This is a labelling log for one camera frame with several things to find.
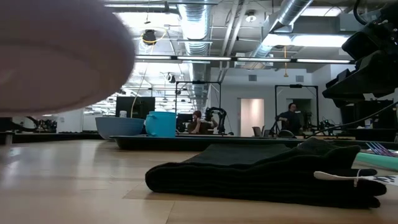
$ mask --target silver ductwork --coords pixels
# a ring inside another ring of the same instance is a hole
[[[274,14],[267,16],[264,22],[262,33],[264,40],[258,48],[252,53],[252,57],[266,57],[273,46],[267,45],[265,39],[269,32],[279,29],[283,26],[292,26],[300,17],[303,11],[311,5],[313,0],[284,0],[280,6],[280,10]]]
[[[211,6],[181,4],[178,5],[178,10],[181,15],[181,29],[184,39],[204,40],[208,38]],[[202,56],[208,55],[209,46],[206,43],[186,42],[185,49],[188,55]],[[192,63],[190,66],[192,81],[210,80],[210,66],[208,64]],[[208,90],[208,85],[193,85],[193,94],[198,110],[203,110],[206,105],[207,94],[204,90]]]
[[[148,13],[164,13],[179,15],[177,5],[168,4],[127,4],[116,1],[104,1],[105,6],[113,10],[113,12],[148,12]]]

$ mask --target white door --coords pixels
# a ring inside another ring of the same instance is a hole
[[[252,127],[264,126],[264,99],[241,99],[240,136],[254,136]]]

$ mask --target wooden floor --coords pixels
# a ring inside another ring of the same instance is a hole
[[[106,141],[1,150],[2,224],[398,223],[394,188],[374,210],[155,194],[145,185],[146,171],[195,152],[119,151]]]

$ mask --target white tag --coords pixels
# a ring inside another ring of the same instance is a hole
[[[387,176],[366,176],[366,177],[342,177],[338,175],[331,175],[321,171],[315,171],[313,176],[318,180],[371,180],[382,184],[391,184],[398,186],[398,175]]]

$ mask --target person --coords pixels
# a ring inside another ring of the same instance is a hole
[[[188,133],[190,134],[209,134],[209,129],[214,129],[218,126],[218,123],[211,118],[211,122],[201,121],[201,112],[193,112],[193,121],[188,124]]]
[[[295,103],[289,104],[289,110],[281,113],[277,119],[282,121],[282,130],[291,131],[293,134],[298,135],[301,124],[299,116],[295,113],[297,106]]]

